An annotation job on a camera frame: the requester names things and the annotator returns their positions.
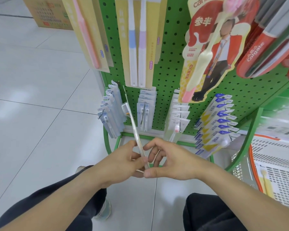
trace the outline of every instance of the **pink toothbrush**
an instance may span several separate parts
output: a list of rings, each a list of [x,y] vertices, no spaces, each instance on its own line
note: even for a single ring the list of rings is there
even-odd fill
[[[81,14],[77,0],[73,0],[73,3],[75,6],[75,10],[76,10],[78,25],[79,25],[81,34],[83,36],[83,39],[85,41],[90,59],[92,61],[93,66],[96,69],[99,69],[100,68],[100,62],[99,62],[98,57],[96,55],[94,44],[91,41],[90,34],[88,31],[88,27],[86,25],[85,19],[83,18],[82,14]]]
[[[194,91],[196,90],[197,85],[200,83],[201,78],[212,59],[212,47],[220,34],[219,32],[222,28],[222,25],[224,24],[225,19],[228,16],[231,16],[241,6],[242,2],[243,0],[224,0],[221,19],[216,26],[216,29],[210,39],[209,45],[197,59],[195,70],[186,86],[186,91],[182,98],[183,103],[189,103],[189,101],[192,99]]]

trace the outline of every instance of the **patterned necktie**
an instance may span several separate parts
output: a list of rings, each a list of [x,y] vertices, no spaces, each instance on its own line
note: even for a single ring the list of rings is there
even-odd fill
[[[208,73],[207,77],[210,77],[210,75],[212,74],[212,71],[213,71],[213,69],[215,68],[215,66],[216,66],[216,64],[217,64],[217,61],[218,61],[220,55],[222,54],[223,48],[224,48],[224,46],[226,45],[227,42],[228,42],[228,40],[226,40],[223,44],[222,44],[222,42],[221,42],[221,50],[219,51],[219,53],[218,53],[217,56],[215,57],[215,59],[214,59],[214,61],[213,61],[213,63],[212,63],[212,66],[211,66],[210,69],[209,69],[209,73]]]

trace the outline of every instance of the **person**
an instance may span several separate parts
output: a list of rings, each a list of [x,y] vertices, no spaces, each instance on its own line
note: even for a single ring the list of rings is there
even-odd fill
[[[199,179],[210,186],[217,196],[193,193],[186,199],[186,231],[289,231],[289,208],[217,165],[159,138],[144,146],[144,150],[151,149],[148,158],[133,152],[135,146],[135,141],[129,141],[96,165],[19,201],[0,218],[0,231],[91,231],[92,217],[101,218],[105,210],[109,215],[105,188],[131,176]],[[158,167],[163,157],[167,159]],[[144,170],[148,161],[154,161],[153,167]],[[101,213],[103,207],[108,209]]]
[[[213,57],[205,70],[205,80],[201,91],[195,92],[192,100],[202,101],[205,94],[212,89],[221,79],[227,69],[231,68],[231,64],[239,54],[242,41],[241,35],[231,35],[231,31],[235,25],[235,19],[226,20],[220,30],[221,40],[213,45]]]

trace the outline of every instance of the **hand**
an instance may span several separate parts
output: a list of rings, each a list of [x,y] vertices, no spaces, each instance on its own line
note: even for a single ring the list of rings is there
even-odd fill
[[[137,146],[135,140],[129,141],[86,171],[95,172],[101,188],[123,182],[131,176],[143,177],[143,173],[136,170],[144,171],[148,158],[133,152],[135,146]]]
[[[148,160],[154,160],[153,167],[144,171],[145,178],[169,177],[177,180],[197,178],[202,180],[207,168],[214,166],[211,162],[191,153],[185,148],[171,142],[155,138],[144,147],[150,151]],[[159,164],[163,157],[167,159],[163,167]]]

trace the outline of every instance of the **forearm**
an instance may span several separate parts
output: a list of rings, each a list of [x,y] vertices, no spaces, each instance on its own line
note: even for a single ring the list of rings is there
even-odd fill
[[[203,182],[227,204],[248,231],[289,230],[289,208],[218,166],[211,166]]]
[[[0,231],[66,230],[100,189],[99,182],[92,180],[92,171],[84,171]]]

